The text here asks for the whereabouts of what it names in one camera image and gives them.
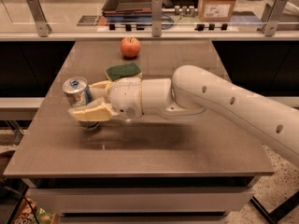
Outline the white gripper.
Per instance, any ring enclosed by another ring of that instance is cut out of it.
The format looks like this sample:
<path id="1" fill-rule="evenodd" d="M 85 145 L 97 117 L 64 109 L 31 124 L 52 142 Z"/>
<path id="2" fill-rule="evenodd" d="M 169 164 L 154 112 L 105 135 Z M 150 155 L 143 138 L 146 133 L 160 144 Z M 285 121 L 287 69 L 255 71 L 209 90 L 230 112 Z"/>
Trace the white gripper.
<path id="1" fill-rule="evenodd" d="M 109 121 L 118 115 L 123 119 L 141 118 L 140 85 L 139 77 L 122 78 L 114 84 L 109 80 L 95 82 L 89 85 L 95 100 L 87 105 L 69 108 L 68 113 L 78 121 Z M 105 100 L 108 95 L 111 104 Z"/>

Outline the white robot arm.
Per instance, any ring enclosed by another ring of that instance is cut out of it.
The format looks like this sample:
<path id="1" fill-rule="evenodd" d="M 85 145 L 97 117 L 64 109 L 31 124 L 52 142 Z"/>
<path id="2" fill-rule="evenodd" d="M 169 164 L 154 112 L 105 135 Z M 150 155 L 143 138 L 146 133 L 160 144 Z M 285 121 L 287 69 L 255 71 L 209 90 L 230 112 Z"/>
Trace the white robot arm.
<path id="1" fill-rule="evenodd" d="M 157 115 L 190 120 L 212 110 L 260 138 L 299 166 L 299 110 L 240 88 L 207 70 L 179 67 L 170 78 L 124 77 L 93 83 L 93 100 L 69 109 L 78 121 L 139 119 Z"/>

